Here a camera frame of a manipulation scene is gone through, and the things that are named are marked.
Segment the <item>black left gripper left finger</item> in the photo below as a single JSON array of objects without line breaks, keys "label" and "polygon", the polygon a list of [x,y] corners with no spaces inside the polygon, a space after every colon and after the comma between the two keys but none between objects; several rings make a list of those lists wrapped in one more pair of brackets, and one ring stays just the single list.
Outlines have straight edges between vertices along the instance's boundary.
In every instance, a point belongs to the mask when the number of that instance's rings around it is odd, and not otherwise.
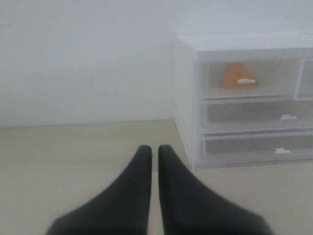
[{"label": "black left gripper left finger", "polygon": [[138,147],[123,172],[98,196],[57,218],[48,235],[146,235],[152,186],[152,149]]}]

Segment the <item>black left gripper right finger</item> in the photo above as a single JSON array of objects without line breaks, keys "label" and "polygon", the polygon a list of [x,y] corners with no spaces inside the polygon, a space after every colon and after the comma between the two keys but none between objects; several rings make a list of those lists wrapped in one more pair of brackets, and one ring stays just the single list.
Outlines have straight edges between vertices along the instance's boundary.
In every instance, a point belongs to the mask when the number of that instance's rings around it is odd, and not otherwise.
[{"label": "black left gripper right finger", "polygon": [[183,164],[172,146],[158,148],[158,187],[166,235],[269,235],[259,215],[221,197]]}]

